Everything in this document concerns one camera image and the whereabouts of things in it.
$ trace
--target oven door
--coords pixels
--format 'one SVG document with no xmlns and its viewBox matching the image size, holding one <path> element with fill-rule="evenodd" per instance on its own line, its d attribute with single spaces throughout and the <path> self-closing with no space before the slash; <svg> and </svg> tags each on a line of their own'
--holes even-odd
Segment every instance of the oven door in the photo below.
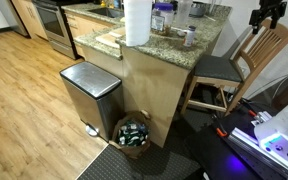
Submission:
<svg viewBox="0 0 288 180">
<path fill-rule="evenodd" d="M 45 3 L 34 3 L 34 5 L 40 15 L 47 37 L 71 46 L 59 7 Z"/>
</svg>

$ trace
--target stainless steel trash can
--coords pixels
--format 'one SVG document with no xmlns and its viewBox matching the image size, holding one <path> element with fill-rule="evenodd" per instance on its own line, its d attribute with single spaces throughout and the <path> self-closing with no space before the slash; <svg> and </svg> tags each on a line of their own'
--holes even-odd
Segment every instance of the stainless steel trash can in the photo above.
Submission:
<svg viewBox="0 0 288 180">
<path fill-rule="evenodd" d="M 122 81 L 89 62 L 68 67 L 60 75 L 80 119 L 110 140 L 114 126 L 124 116 Z"/>
</svg>

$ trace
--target trash can lid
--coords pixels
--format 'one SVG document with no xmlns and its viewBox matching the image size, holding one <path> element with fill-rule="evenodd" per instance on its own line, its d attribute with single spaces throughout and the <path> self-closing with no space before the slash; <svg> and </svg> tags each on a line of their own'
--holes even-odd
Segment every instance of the trash can lid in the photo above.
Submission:
<svg viewBox="0 0 288 180">
<path fill-rule="evenodd" d="M 121 84 L 119 78 L 86 61 L 62 70 L 60 75 L 95 99 Z"/>
</svg>

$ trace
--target wooden chair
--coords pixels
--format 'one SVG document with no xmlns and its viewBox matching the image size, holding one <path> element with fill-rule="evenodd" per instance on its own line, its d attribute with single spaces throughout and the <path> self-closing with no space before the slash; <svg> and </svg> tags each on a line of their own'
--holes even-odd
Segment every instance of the wooden chair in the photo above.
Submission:
<svg viewBox="0 0 288 180">
<path fill-rule="evenodd" d="M 288 28 L 278 23 L 275 29 L 270 29 L 270 24 L 271 20 L 264 20 L 259 34 L 250 34 L 236 52 L 233 60 L 209 55 L 202 56 L 195 67 L 194 77 L 185 97 L 181 114 L 185 113 L 188 104 L 225 112 L 225 115 L 230 113 L 254 79 L 288 44 Z M 250 71 L 246 77 L 238 65 L 241 59 L 246 62 Z M 218 88 L 223 106 L 191 99 L 192 92 L 199 83 Z M 230 102 L 227 102 L 224 96 L 225 86 L 234 87 L 237 90 Z"/>
</svg>

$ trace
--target chair backrest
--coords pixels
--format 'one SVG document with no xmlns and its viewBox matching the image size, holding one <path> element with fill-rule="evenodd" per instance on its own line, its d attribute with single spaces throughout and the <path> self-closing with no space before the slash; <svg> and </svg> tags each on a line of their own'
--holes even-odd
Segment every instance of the chair backrest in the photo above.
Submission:
<svg viewBox="0 0 288 180">
<path fill-rule="evenodd" d="M 252 83 L 265 66 L 288 44 L 288 28 L 277 23 L 270 29 L 271 20 L 262 22 L 259 34 L 250 34 L 233 58 L 236 67 L 242 58 L 249 66 L 250 73 L 244 83 Z"/>
</svg>

